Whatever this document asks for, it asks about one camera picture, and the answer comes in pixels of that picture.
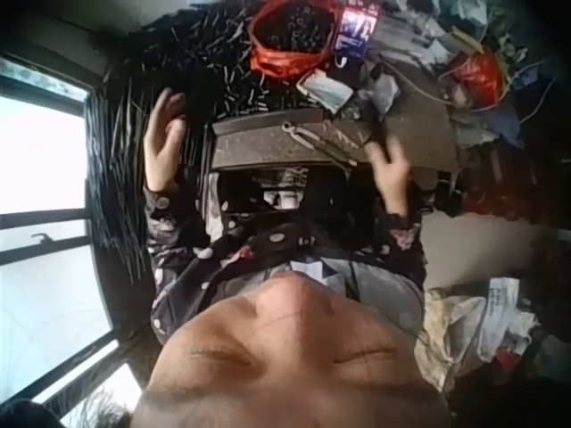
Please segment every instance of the floor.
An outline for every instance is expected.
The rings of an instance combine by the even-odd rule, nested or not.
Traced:
[[[425,289],[505,276],[525,268],[531,242],[547,233],[526,221],[467,214],[449,218],[435,212],[423,218],[421,240],[428,276]]]

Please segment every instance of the wire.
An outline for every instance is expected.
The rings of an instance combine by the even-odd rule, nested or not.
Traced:
[[[553,80],[547,85],[547,87],[545,88],[545,91],[543,92],[543,95],[540,98],[539,102],[537,103],[537,107],[535,107],[534,111],[532,111],[531,113],[529,113],[527,116],[525,116],[523,119],[521,119],[519,121],[520,125],[522,125],[523,123],[525,123],[529,119],[531,119],[533,116],[535,116],[535,114],[539,111],[539,109],[541,109],[543,102],[545,101],[545,97],[547,96],[547,93],[550,91],[551,87],[555,84],[556,78],[557,78],[557,76],[555,78],[553,78]]]
[[[480,112],[480,111],[488,111],[488,110],[491,110],[491,109],[495,109],[495,108],[503,101],[503,99],[506,97],[506,95],[507,95],[508,92],[509,92],[509,89],[511,88],[511,86],[513,85],[513,83],[516,81],[517,77],[518,77],[520,74],[522,74],[522,73],[523,73],[524,71],[526,71],[526,70],[531,69],[532,67],[537,67],[538,65],[542,65],[544,62],[548,61],[549,58],[550,58],[550,57],[548,56],[547,58],[543,58],[541,61],[533,62],[533,63],[531,63],[531,64],[526,65],[523,69],[518,70],[518,71],[516,72],[516,74],[514,74],[514,76],[509,80],[509,83],[508,83],[508,84],[506,85],[506,87],[504,88],[503,93],[501,94],[501,97],[500,97],[500,99],[498,100],[498,102],[497,102],[496,104],[491,104],[491,105],[488,105],[488,106],[486,106],[486,107],[482,107],[482,108],[480,108],[480,109],[473,109],[473,110],[470,110],[470,111],[472,111],[473,113],[478,113],[478,112]]]
[[[488,110],[492,110],[495,109],[496,107],[498,107],[498,105],[503,101],[503,99],[506,97],[506,95],[509,92],[509,89],[511,88],[511,86],[513,85],[514,81],[517,79],[517,77],[522,74],[524,71],[531,69],[532,67],[536,67],[538,65],[543,64],[544,62],[549,60],[549,56],[547,58],[543,58],[542,60],[538,61],[538,62],[533,62],[531,64],[526,65],[524,68],[518,70],[516,72],[516,74],[514,74],[513,78],[511,78],[509,80],[509,83],[506,85],[506,87],[503,90],[503,93],[501,94],[500,100],[498,100],[497,103],[495,104],[491,104],[488,105],[486,107],[482,107],[480,109],[473,109],[473,110],[469,110],[473,113],[478,113],[480,111],[488,111]],[[429,94],[428,92],[426,92],[425,90],[421,89],[420,87],[418,87],[412,80],[410,80],[402,71],[400,71],[397,67],[395,67],[394,65],[392,65],[390,62],[388,62],[385,59],[381,59],[381,61],[389,68],[391,69],[393,72],[395,72],[396,74],[398,74],[405,82],[407,82],[410,86],[412,86],[414,89],[416,89],[420,94],[424,95],[426,98],[430,98],[433,101],[436,101],[437,103],[442,103],[442,104],[446,104],[446,105],[454,105],[453,102],[451,101],[446,101],[443,100],[442,98],[438,98],[436,96],[433,96],[431,94]]]
[[[414,87],[417,91],[419,91],[422,95],[424,95],[426,98],[430,98],[433,101],[436,101],[438,103],[442,103],[442,104],[446,104],[446,105],[454,105],[453,102],[451,101],[446,101],[443,100],[442,98],[437,98],[433,95],[430,95],[428,92],[426,92],[423,89],[420,89],[412,80],[410,80],[409,78],[407,78],[407,76],[400,71],[399,69],[397,69],[394,65],[392,65],[390,62],[383,60],[383,63],[392,71],[394,71],[396,74],[398,74],[405,82],[407,82],[409,85],[411,85],[412,87]]]

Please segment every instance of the window pane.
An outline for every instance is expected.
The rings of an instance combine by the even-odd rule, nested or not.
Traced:
[[[114,404],[132,412],[135,410],[141,393],[141,387],[131,369],[124,364],[90,397],[81,401],[68,415],[64,416],[62,424],[69,428],[95,426],[96,416],[105,404]]]
[[[39,393],[33,401],[36,403],[43,404],[52,398],[56,393],[62,390],[63,387],[70,384],[72,381],[77,379],[80,375],[85,373],[91,366],[96,364],[97,362],[101,361],[103,358],[111,354],[114,350],[119,347],[119,342],[112,341],[108,345],[104,346],[101,350],[97,351],[94,355],[86,359],[83,363],[79,366],[70,370],[67,374],[65,374],[62,378],[52,383],[48,386],[45,390]]]
[[[85,207],[84,120],[0,96],[0,214]]]
[[[86,225],[85,220],[71,220],[0,230],[0,251],[36,245],[43,239],[60,241],[61,239],[85,236],[87,235]]]
[[[91,248],[0,267],[0,401],[110,331]]]

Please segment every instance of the left hand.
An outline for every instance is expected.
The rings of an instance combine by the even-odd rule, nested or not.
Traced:
[[[151,192],[177,191],[175,175],[186,135],[186,121],[178,118],[185,106],[184,94],[166,88],[154,105],[145,133],[145,178]]]

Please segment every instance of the red object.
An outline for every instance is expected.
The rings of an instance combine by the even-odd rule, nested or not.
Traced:
[[[514,368],[516,368],[517,363],[521,359],[521,356],[518,354],[512,354],[507,350],[499,349],[496,352],[496,359],[500,363],[500,366],[504,372],[511,373],[513,372]]]
[[[503,93],[500,64],[487,47],[484,53],[461,55],[450,64],[452,76],[474,94],[482,107],[498,105]]]
[[[331,45],[335,37],[335,31],[331,31],[327,38],[327,42],[323,50],[319,53],[299,53],[299,52],[283,52],[268,49],[263,46],[254,35],[256,25],[266,16],[275,12],[285,4],[292,3],[293,0],[272,0],[267,2],[250,22],[248,33],[252,41],[252,59],[250,67],[271,78],[293,78],[300,76],[308,70],[319,66],[324,60],[331,55]],[[335,16],[335,22],[338,22],[339,9],[335,5],[334,0],[310,0],[309,5],[319,7],[330,11]]]

